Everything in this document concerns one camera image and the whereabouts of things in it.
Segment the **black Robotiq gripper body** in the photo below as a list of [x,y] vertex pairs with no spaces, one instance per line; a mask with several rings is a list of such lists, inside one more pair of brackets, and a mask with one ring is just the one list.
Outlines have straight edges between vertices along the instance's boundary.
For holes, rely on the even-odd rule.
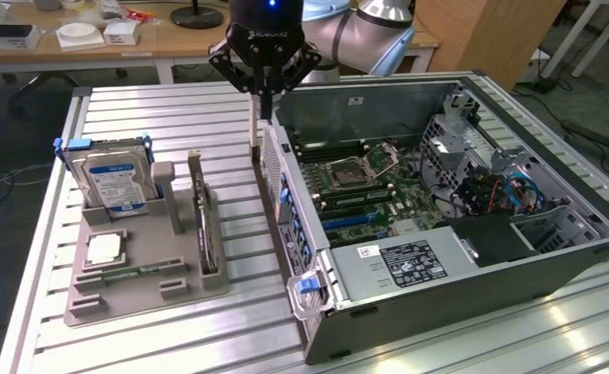
[[232,1],[228,42],[231,48],[264,80],[275,61],[276,47],[297,48],[305,42],[301,27],[303,1]]

